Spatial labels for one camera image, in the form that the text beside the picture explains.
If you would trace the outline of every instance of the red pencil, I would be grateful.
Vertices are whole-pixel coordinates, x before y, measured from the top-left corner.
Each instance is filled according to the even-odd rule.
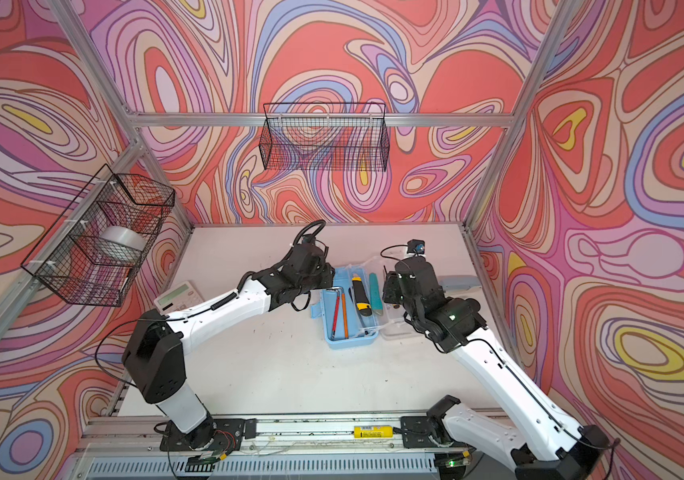
[[[334,307],[334,323],[331,325],[331,340],[334,340],[334,335],[337,333],[337,314],[339,314],[339,292],[337,292],[337,306]]]

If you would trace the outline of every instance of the wire mesh basket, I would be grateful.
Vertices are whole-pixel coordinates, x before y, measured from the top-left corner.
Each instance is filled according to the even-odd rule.
[[[30,252],[21,266],[67,303],[120,306],[175,198],[150,178],[111,173],[48,258],[28,262]]]
[[[277,102],[263,108],[259,150],[265,170],[387,170],[384,103]]]

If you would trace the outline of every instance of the psychedelic wallpaper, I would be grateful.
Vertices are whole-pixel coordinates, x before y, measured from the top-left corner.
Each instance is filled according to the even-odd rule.
[[[29,249],[126,140],[44,0],[0,0],[0,295]],[[116,381],[97,369],[105,329],[136,318],[181,247],[173,217],[120,309],[39,292],[0,341],[0,479],[53,478]],[[120,373],[126,333],[100,357]]]
[[[684,479],[684,2],[586,1],[527,121],[472,225],[526,369]]]
[[[550,2],[78,3],[129,108],[260,112],[383,101],[510,112]],[[194,223],[460,221],[499,128],[391,128],[386,174],[264,172],[259,128],[145,128]]]

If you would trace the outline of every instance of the blue tray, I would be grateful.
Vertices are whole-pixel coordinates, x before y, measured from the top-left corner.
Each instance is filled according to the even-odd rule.
[[[344,337],[344,309],[341,302],[339,302],[336,335],[334,338],[331,337],[331,328],[334,323],[334,307],[337,304],[336,292],[321,290],[320,302],[313,305],[311,309],[313,318],[323,318],[323,335],[329,347],[335,350],[370,345],[379,335],[375,316],[359,316],[355,302],[353,302],[353,298],[349,294],[349,289],[353,286],[353,276],[355,275],[359,276],[363,281],[366,295],[370,295],[366,271],[361,266],[337,268],[333,283],[334,286],[344,288],[345,301],[347,302],[347,333],[349,338],[345,339]]]

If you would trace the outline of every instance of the white tabletop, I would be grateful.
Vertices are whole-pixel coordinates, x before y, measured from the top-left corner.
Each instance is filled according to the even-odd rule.
[[[280,260],[298,231],[298,226],[196,228],[174,284],[189,280],[204,299],[221,294],[246,271]],[[318,238],[329,246],[334,266],[362,263],[385,246],[419,239],[437,275],[475,274],[453,224],[329,225]],[[480,288],[475,292],[493,328]],[[369,346],[331,350],[321,320],[311,319],[309,308],[294,312],[281,306],[244,320],[185,360],[193,390],[213,415],[425,410],[446,394],[471,408],[499,406],[470,372],[423,337],[380,337]],[[119,415],[160,411],[129,388]]]

